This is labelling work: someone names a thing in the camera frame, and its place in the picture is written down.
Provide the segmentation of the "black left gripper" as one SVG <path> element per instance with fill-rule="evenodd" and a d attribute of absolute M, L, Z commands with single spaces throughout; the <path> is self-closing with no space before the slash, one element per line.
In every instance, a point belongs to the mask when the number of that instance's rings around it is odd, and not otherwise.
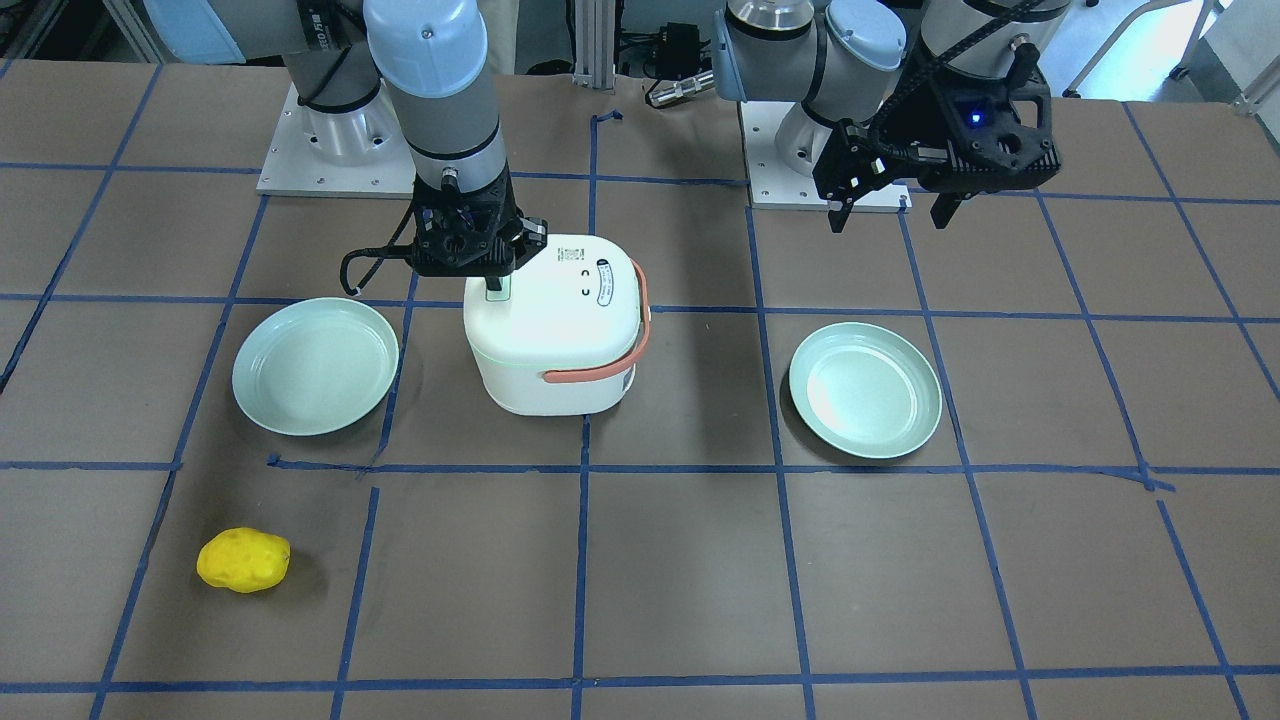
<path fill-rule="evenodd" d="M 900 178 L 937 193 L 931 220 L 943 231 L 965 193 L 1033 190 L 1060 172 L 1041 50 L 1024 41 L 1005 53 L 1012 64 L 992 78 L 938 67 L 877 131 L 840 120 L 813 169 L 832 233 L 844 232 L 856 200 Z"/>

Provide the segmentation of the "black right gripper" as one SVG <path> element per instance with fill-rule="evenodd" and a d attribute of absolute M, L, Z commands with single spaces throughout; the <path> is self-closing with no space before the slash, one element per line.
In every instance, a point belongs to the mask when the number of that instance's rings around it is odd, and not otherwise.
<path fill-rule="evenodd" d="M 465 193 L 416 179 L 411 208 L 419 275 L 486 277 L 488 295 L 508 295 L 508 275 L 548 246 L 547 223 L 521 211 L 509 179 Z"/>

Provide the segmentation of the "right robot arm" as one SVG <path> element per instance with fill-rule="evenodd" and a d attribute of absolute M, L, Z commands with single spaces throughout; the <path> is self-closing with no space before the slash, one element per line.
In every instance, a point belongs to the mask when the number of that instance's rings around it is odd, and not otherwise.
<path fill-rule="evenodd" d="M 189 64 L 282 58 L 297 105 L 320 117 L 357 117 L 384 100 L 413 163 L 401 219 L 413 238 L 390 237 L 340 261 L 401 260 L 424 277 L 481 277 L 489 290 L 547 247 L 543 219 L 516 201 L 488 36 L 474 1 L 148 1 L 163 42 Z"/>

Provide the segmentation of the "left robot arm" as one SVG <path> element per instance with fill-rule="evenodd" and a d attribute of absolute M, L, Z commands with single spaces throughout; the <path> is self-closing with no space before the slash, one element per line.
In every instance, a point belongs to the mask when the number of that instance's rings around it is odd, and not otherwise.
<path fill-rule="evenodd" d="M 882 1 L 727 1 L 712 69 L 722 99 L 787 102 L 778 147 L 841 232 L 899 179 L 934 195 L 943 229 L 980 193 L 1056 177 L 1042 50 L 1066 1 L 927 1 L 916 35 Z"/>

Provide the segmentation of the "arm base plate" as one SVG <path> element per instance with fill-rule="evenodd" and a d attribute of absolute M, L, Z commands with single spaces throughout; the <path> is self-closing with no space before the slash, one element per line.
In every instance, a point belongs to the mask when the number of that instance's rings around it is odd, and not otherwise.
<path fill-rule="evenodd" d="M 419 169 L 457 172 L 463 191 L 477 191 L 508 168 L 506 140 L 468 159 L 430 159 L 404 141 L 393 91 L 380 87 L 364 108 L 321 113 L 298 104 L 289 87 L 256 184 L 260 195 L 308 199 L 410 200 Z"/>
<path fill-rule="evenodd" d="M 831 128 L 797 102 L 739 105 L 750 204 L 760 210 L 826 211 L 812 173 Z"/>

